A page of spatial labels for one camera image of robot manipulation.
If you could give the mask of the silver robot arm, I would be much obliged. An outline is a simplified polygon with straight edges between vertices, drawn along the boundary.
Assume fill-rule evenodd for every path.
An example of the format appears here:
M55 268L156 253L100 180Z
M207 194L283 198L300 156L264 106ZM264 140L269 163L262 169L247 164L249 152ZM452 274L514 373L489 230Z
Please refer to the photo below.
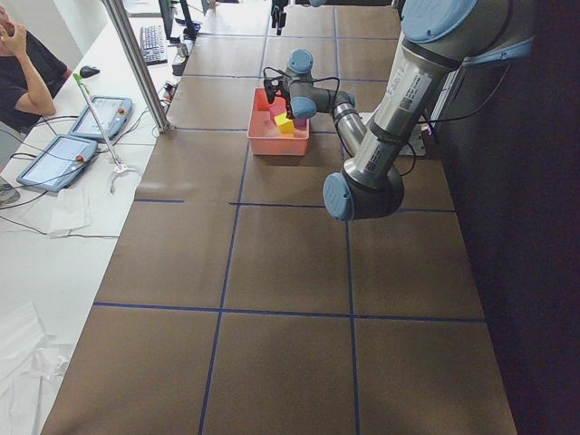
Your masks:
M323 187L324 205L335 219L382 218L402 203L404 186L393 163L433 95L459 67L508 63L529 55L534 41L535 1L408 1L387 88L371 118L363 121L354 97L316 86L313 56L290 54L283 71L264 78L268 100L285 99L293 119L317 113L333 118L351 157Z

